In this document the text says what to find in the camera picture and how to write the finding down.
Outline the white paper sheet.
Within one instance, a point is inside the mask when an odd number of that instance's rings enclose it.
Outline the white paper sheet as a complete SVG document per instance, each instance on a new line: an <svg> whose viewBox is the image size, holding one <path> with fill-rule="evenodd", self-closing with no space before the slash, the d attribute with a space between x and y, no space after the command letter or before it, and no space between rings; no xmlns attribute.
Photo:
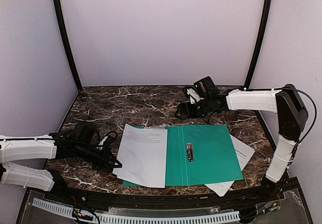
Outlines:
<svg viewBox="0 0 322 224"><path fill-rule="evenodd" d="M121 180L149 188L164 188L166 182L168 131L125 125L113 174Z"/></svg>

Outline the green plastic folder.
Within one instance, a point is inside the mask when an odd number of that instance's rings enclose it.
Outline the green plastic folder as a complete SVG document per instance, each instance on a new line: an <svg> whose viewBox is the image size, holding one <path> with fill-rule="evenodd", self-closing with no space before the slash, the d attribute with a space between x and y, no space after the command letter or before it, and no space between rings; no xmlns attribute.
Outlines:
<svg viewBox="0 0 322 224"><path fill-rule="evenodd" d="M238 181L243 174L227 126L167 127L166 186L194 186ZM192 143L194 162L188 162Z"/></svg>

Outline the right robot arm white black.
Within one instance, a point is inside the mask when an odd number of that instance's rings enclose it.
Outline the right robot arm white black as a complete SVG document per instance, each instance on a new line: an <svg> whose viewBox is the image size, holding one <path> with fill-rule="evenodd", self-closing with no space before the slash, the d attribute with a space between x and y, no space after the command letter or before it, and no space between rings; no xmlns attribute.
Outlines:
<svg viewBox="0 0 322 224"><path fill-rule="evenodd" d="M181 120L203 118L210 113L223 111L264 111L277 115L278 142L271 163L261 185L276 189L309 130L305 129L309 113L302 96L311 102L312 97L295 87L286 84L279 88L218 91L217 87L206 90L204 87L186 87L184 94L189 102L181 103L175 117Z"/></svg>

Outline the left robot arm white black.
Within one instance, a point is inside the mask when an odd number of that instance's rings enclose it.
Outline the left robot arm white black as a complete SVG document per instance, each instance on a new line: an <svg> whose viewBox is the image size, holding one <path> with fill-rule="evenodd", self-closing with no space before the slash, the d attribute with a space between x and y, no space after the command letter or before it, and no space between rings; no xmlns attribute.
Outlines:
<svg viewBox="0 0 322 224"><path fill-rule="evenodd" d="M56 170L38 170L18 165L18 160L67 159L79 157L95 170L112 171L122 164L112 154L110 144L117 133L109 132L98 144L93 144L95 132L51 133L35 137L1 136L1 184L36 188L47 192L65 189L67 184Z"/></svg>

